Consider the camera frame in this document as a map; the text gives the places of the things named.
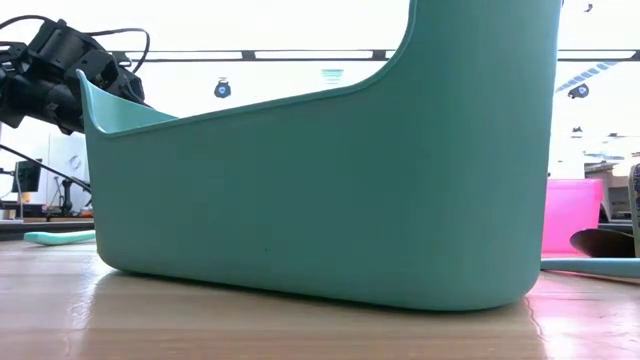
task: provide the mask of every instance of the pink plastic container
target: pink plastic container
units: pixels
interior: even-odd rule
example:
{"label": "pink plastic container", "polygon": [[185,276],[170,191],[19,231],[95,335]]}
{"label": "pink plastic container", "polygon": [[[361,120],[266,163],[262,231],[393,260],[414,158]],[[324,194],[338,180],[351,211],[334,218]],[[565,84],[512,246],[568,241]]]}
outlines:
{"label": "pink plastic container", "polygon": [[578,253],[569,239],[580,230],[598,227],[602,191],[600,179],[548,180],[543,253]]}

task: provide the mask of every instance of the plastic bin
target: plastic bin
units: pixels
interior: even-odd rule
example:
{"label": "plastic bin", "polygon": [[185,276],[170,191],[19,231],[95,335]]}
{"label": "plastic bin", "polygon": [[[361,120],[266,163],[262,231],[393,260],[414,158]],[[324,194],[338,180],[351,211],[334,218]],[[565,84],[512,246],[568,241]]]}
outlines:
{"label": "plastic bin", "polygon": [[343,88],[178,119],[80,74],[102,259],[413,309],[518,301],[540,270],[560,2],[409,8],[392,59]]}
{"label": "plastic bin", "polygon": [[569,239],[580,230],[598,227],[603,196],[600,179],[549,180],[542,252],[578,253],[569,243]]}

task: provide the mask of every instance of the teal handle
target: teal handle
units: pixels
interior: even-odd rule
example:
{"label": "teal handle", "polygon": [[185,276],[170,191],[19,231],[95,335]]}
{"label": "teal handle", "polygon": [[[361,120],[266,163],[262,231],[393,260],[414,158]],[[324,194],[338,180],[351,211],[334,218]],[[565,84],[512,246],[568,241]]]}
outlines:
{"label": "teal handle", "polygon": [[543,259],[540,269],[639,279],[640,259]]}
{"label": "teal handle", "polygon": [[30,232],[24,234],[24,240],[39,245],[68,245],[96,238],[95,230],[77,231],[70,233]]}

